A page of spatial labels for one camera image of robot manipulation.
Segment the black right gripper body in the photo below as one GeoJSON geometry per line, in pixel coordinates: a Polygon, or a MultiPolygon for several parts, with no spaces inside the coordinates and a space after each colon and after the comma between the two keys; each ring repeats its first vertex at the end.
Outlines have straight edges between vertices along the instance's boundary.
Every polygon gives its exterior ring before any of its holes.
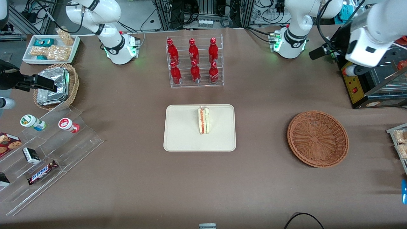
{"type": "Polygon", "coordinates": [[[19,72],[19,68],[15,65],[0,60],[0,89],[9,90],[12,89],[17,83],[18,80],[15,79],[15,73],[19,72]]]}

